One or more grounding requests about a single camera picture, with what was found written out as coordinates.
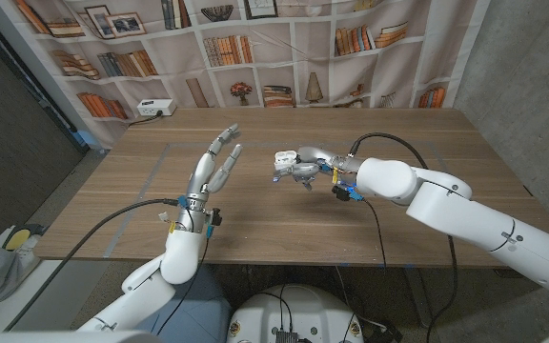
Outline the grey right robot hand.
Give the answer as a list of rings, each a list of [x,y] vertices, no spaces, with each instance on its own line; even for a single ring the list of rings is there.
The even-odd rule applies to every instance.
[[[291,176],[310,191],[311,183],[319,173],[328,175],[338,188],[356,186],[356,175],[363,159],[337,155],[315,147],[300,147],[298,151],[278,151],[274,155],[273,181]]]

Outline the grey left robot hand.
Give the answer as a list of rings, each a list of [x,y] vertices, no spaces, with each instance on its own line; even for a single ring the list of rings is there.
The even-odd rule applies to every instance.
[[[207,151],[200,157],[190,177],[185,203],[179,202],[181,210],[177,220],[171,224],[169,233],[175,231],[202,233],[203,225],[207,224],[209,227],[207,236],[210,236],[212,226],[221,224],[220,209],[213,208],[209,212],[205,207],[209,196],[224,187],[243,147],[237,144],[218,170],[215,169],[215,158],[223,146],[239,135],[238,124],[232,124],[215,138]]]

